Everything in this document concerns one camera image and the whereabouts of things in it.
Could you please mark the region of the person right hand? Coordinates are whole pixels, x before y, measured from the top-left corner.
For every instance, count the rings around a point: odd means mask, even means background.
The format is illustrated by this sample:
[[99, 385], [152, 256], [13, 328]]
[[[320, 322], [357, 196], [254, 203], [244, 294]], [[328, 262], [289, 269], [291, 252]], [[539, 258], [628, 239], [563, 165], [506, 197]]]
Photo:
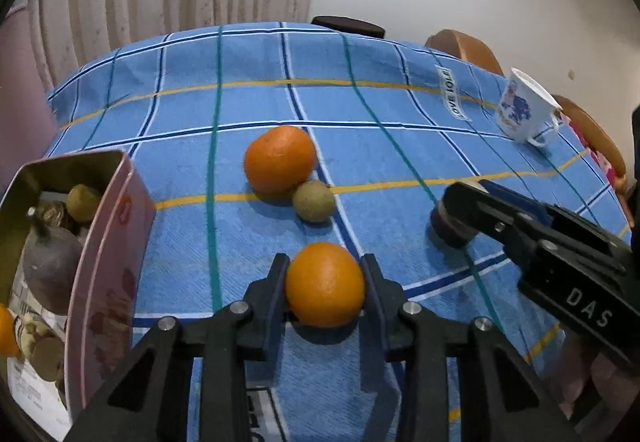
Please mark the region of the person right hand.
[[594, 344], [567, 334], [550, 394], [583, 441], [639, 439], [639, 369], [621, 368]]

